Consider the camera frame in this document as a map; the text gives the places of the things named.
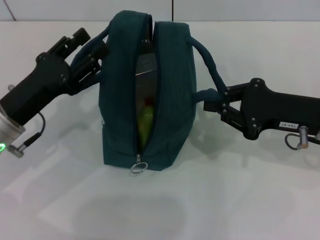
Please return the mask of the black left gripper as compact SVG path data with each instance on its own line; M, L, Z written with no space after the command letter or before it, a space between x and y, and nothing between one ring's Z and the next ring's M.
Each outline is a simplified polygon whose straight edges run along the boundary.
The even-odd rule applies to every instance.
M23 126L58 96L73 96L97 84L100 81L97 74L101 71L99 60L109 54L103 41L75 68L71 69L66 62L71 53L90 39L82 27L72 38L63 36L47 52L37 56L34 70L0 99L4 115Z

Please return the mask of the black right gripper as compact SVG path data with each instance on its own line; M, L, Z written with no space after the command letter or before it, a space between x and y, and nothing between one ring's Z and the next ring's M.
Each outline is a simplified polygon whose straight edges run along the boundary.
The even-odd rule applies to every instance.
M239 110L230 105L233 102L240 102ZM297 133L305 126L313 136L320 131L318 98L272 91L260 78L228 86L223 100L205 100L203 110L220 114L222 122L249 140L256 140L268 129Z

